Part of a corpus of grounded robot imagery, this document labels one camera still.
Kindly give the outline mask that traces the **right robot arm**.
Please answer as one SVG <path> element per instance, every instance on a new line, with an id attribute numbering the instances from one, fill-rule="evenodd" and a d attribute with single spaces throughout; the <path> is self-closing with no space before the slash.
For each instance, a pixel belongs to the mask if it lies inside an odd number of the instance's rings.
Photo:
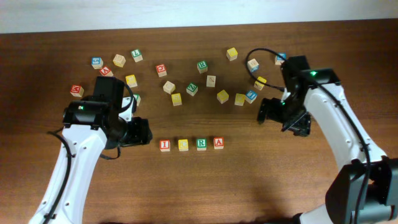
<path id="1" fill-rule="evenodd" d="M 378 223 L 397 219 L 397 159 L 389 158 L 370 138 L 330 68 L 312 70 L 305 56 L 280 67 L 281 99 L 264 98 L 257 120 L 270 119 L 296 136 L 310 134 L 315 119 L 328 141 L 339 173 L 325 203 L 296 214 L 293 223 Z"/>

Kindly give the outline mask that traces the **yellow C block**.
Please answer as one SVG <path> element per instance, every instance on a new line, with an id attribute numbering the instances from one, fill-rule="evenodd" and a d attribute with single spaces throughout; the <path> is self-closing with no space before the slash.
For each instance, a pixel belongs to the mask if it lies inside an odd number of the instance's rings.
<path id="1" fill-rule="evenodd" d="M 179 149 L 179 151 L 189 150 L 188 140 L 187 139 L 179 139 L 178 140 L 178 149 Z"/>

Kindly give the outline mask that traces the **red I block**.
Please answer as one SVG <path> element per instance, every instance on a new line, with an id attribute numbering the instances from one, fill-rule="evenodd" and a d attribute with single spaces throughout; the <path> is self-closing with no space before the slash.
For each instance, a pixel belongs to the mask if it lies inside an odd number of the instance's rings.
<path id="1" fill-rule="evenodd" d="M 159 141 L 160 145 L 160 151 L 161 152 L 170 152 L 171 146 L 170 146 L 170 141 L 168 139 L 162 139 Z"/>

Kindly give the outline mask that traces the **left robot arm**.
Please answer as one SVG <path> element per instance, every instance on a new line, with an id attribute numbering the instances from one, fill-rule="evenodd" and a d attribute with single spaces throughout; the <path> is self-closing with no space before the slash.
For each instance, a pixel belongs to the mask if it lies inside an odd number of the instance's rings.
<path id="1" fill-rule="evenodd" d="M 104 150 L 149 144 L 147 119 L 135 117 L 131 88 L 115 77 L 97 77 L 92 95 L 72 101 L 63 127 L 50 132 L 60 152 L 44 197 L 30 223 L 81 223 L 86 196 Z"/>

